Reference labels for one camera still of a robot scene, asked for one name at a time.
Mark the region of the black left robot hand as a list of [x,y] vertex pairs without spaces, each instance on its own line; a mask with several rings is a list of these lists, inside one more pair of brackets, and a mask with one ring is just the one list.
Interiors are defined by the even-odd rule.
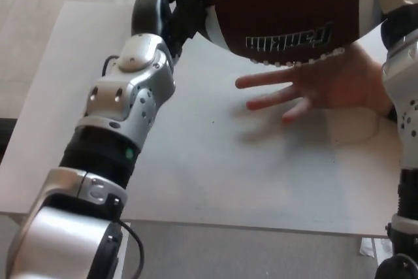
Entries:
[[131,34],[161,37],[172,59],[178,60],[186,40],[204,29],[206,17],[204,0],[135,0]]

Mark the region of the bare person hand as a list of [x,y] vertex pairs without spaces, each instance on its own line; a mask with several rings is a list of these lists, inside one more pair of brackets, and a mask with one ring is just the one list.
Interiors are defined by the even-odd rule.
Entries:
[[246,89],[284,83],[290,85],[247,101],[246,108],[262,110],[299,99],[282,115],[283,123],[293,123],[317,108],[365,108],[396,121],[396,110],[383,86],[381,64],[356,43],[343,54],[314,64],[241,76],[235,86]]

